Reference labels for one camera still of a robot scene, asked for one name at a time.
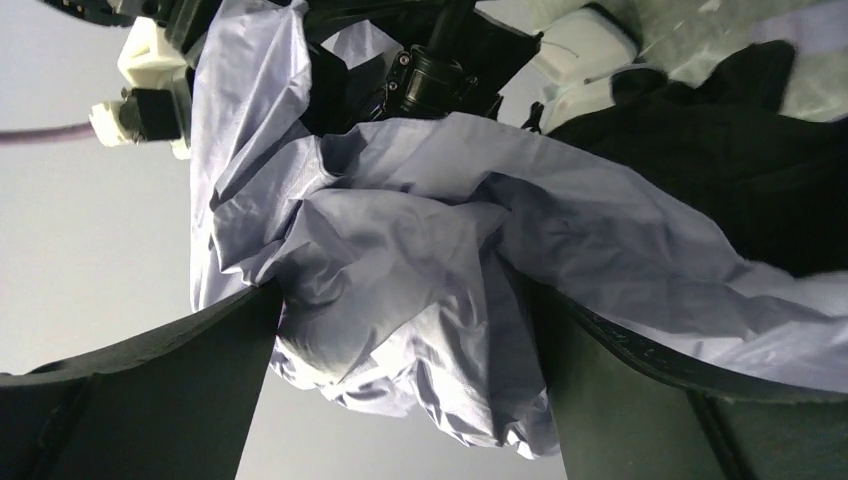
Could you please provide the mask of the lilac folding umbrella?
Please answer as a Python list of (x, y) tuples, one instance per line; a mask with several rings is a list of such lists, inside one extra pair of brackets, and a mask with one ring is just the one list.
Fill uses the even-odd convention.
[(792, 45), (549, 136), (454, 114), (319, 137), (307, 10), (222, 4), (189, 161), (192, 306), (282, 283), (271, 363), (294, 386), (553, 455), (528, 276), (709, 364), (846, 390), (847, 123), (780, 114)]

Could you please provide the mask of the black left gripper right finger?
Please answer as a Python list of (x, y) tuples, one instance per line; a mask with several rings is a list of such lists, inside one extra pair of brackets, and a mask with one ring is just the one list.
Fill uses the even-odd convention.
[(523, 284), (571, 479), (843, 479), (847, 398), (722, 369)]

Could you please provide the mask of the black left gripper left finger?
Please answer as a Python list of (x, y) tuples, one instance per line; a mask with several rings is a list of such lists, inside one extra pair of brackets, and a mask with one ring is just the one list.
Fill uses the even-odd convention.
[(232, 479), (283, 306), (279, 286), (1, 377), (5, 479)]

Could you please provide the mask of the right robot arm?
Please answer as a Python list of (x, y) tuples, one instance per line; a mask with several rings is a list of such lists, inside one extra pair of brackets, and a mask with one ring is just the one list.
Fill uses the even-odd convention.
[(547, 101), (527, 127), (847, 150), (843, 1), (564, 1), (536, 31)]

